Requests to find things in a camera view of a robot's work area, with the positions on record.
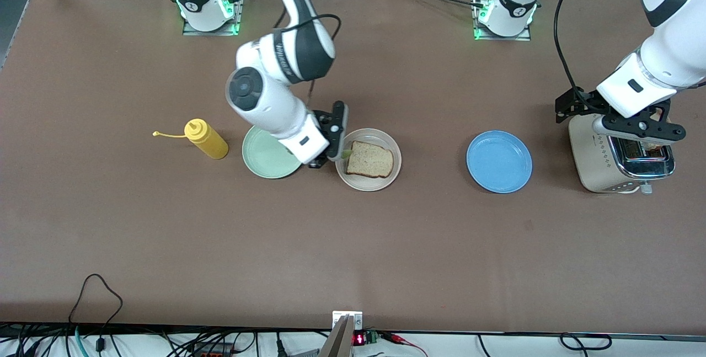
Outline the yellow mustard squeeze bottle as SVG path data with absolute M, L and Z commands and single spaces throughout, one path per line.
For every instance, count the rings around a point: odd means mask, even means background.
M 186 138 L 206 156 L 213 160 L 223 159 L 229 152 L 229 146 L 222 136 L 205 120 L 193 119 L 187 121 L 183 134 L 164 134 L 159 131 L 152 133 L 154 137 Z

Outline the light green plate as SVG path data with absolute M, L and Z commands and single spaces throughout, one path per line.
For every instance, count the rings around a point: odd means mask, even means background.
M 257 126 L 245 134 L 242 157 L 252 173 L 265 179 L 285 178 L 302 166 L 280 141 Z

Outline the beige plate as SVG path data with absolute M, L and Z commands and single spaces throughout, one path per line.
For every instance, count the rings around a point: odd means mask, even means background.
M 392 160 L 390 173 L 386 177 L 377 176 L 375 178 L 363 175 L 363 171 L 348 173 L 350 158 L 347 157 L 337 161 L 335 164 L 340 178 L 342 178 L 348 186 L 358 189 L 359 191 L 379 191 L 391 185 L 396 180 L 403 162 L 401 150 L 399 150 L 395 139 L 379 129 L 363 128 L 357 129 L 345 136 L 344 148 L 352 151 L 355 142 L 371 144 L 388 151 L 388 155 Z

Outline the blue plate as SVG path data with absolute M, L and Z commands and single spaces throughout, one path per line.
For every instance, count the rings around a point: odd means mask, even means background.
M 517 136 L 497 129 L 482 132 L 470 142 L 466 166 L 480 187 L 498 194 L 524 188 L 533 172 L 527 146 Z

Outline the beige chrome toaster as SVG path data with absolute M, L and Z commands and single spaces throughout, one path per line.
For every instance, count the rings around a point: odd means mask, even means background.
M 596 134 L 592 122 L 599 115 L 575 116 L 568 133 L 580 181 L 590 192 L 651 194 L 654 181 L 668 178 L 676 168 L 671 146 L 664 156 L 645 155 L 642 142 Z

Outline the grey metal beam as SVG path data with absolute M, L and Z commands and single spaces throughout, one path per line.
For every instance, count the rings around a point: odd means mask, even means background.
M 316 357 L 353 357 L 351 337 L 354 332 L 351 317 L 339 319 Z

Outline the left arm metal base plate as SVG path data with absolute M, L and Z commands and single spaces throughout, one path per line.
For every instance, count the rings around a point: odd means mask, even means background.
M 530 23 L 537 3 L 520 5 L 503 0 L 472 0 L 474 38 L 476 40 L 531 39 Z

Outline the small metal edge bracket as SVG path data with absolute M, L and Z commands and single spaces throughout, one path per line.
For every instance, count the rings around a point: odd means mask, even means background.
M 332 312 L 331 327 L 335 327 L 338 320 L 343 317 L 351 317 L 355 331 L 361 331 L 363 329 L 363 312 L 358 310 L 334 310 Z

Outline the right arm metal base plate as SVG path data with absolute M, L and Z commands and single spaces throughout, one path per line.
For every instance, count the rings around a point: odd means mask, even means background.
M 184 35 L 239 34 L 244 0 L 176 0 Z

